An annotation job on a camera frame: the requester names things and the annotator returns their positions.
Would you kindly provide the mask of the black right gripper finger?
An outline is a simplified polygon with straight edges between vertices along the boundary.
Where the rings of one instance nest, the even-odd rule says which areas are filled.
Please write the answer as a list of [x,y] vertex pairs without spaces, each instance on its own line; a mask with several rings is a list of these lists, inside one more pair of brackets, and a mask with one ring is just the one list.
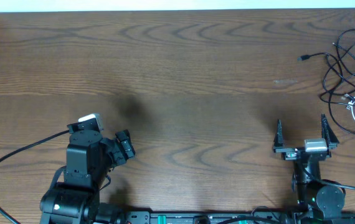
[[328,147],[337,147],[339,140],[331,129],[325,114],[321,115],[321,136]]
[[275,138],[273,140],[274,148],[282,148],[284,146],[284,138],[282,132],[282,122],[280,119],[277,120],[277,131],[275,134]]

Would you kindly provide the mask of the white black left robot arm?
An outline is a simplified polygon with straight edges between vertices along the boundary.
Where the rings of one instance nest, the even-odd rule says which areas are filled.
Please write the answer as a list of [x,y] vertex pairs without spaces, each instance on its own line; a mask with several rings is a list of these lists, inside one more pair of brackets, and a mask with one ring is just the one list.
[[135,156],[128,130],[104,138],[81,130],[70,136],[64,181],[53,180],[40,201],[41,223],[124,223],[120,208],[100,202],[108,173]]

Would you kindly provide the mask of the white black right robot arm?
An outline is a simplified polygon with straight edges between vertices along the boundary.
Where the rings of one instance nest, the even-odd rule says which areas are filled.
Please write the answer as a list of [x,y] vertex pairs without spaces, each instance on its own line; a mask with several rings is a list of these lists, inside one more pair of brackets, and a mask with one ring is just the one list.
[[293,162],[291,187],[297,193],[297,208],[279,216],[280,223],[355,223],[355,212],[344,211],[345,189],[339,183],[322,179],[320,162],[331,157],[339,140],[326,116],[321,115],[321,137],[305,139],[301,147],[287,147],[282,122],[277,121],[273,151]]

